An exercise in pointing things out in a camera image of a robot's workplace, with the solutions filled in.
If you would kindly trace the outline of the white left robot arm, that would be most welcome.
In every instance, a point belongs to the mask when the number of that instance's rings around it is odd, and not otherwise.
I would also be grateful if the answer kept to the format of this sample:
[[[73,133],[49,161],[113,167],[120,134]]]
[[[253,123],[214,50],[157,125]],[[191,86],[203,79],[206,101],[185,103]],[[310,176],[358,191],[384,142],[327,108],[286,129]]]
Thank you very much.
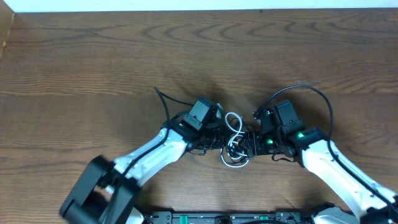
[[[135,208],[142,186],[186,152],[220,147],[223,125],[222,106],[200,98],[135,151],[113,161],[92,159],[61,205],[60,216],[67,223],[143,223],[144,215]]]

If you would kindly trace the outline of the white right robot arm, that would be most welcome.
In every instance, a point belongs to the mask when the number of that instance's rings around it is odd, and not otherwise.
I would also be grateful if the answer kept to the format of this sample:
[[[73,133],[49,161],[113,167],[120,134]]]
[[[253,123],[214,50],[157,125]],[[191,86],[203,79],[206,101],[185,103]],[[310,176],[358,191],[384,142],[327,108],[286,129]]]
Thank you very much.
[[[279,155],[326,183],[348,208],[323,204],[307,223],[397,223],[397,193],[370,178],[347,159],[319,128],[306,128],[290,101],[254,112],[259,131],[244,133],[234,146],[248,157]]]

